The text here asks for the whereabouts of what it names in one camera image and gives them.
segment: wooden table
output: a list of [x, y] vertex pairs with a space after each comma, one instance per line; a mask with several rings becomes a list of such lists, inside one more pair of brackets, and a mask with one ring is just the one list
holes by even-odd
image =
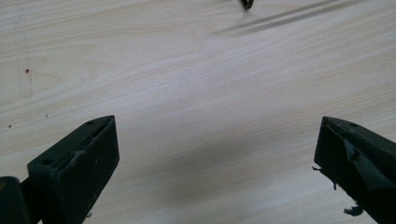
[[116, 116], [85, 223], [374, 223], [311, 166], [322, 116], [395, 112], [394, 0], [0, 3], [0, 175]]

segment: small black object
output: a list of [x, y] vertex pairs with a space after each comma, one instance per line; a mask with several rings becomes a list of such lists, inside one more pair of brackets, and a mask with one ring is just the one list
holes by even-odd
[[358, 124], [324, 117], [315, 163], [378, 223], [396, 223], [396, 144]]
[[250, 9], [253, 6], [253, 0], [241, 0], [241, 2], [245, 10]]
[[119, 160], [114, 116], [81, 125], [29, 162], [21, 184], [0, 177], [0, 223], [82, 223]]

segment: dark spot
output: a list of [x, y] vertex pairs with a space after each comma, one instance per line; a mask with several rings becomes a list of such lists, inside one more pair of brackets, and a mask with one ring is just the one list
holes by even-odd
[[363, 213], [363, 208], [360, 206], [351, 207], [350, 209], [344, 209], [344, 213], [356, 217]]

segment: black plastic part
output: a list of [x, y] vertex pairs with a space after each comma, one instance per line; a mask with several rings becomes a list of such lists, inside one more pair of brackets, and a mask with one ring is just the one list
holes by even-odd
[[21, 184], [0, 178], [0, 223], [82, 223], [119, 160], [114, 116], [86, 122], [29, 162]]
[[31, 224], [20, 181], [12, 176], [0, 177], [0, 223]]
[[245, 10], [250, 9], [253, 6], [253, 0], [241, 0], [241, 2]]
[[82, 223], [120, 160], [113, 116], [91, 120], [28, 164], [43, 223]]
[[396, 223], [396, 144], [358, 124], [324, 117], [315, 163], [378, 223]]

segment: wood grain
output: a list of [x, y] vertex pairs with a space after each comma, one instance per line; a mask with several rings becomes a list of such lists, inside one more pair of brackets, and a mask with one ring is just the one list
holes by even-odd
[[86, 223], [374, 223], [311, 165], [323, 116], [396, 140], [395, 21], [394, 0], [2, 1], [0, 175], [114, 114]]

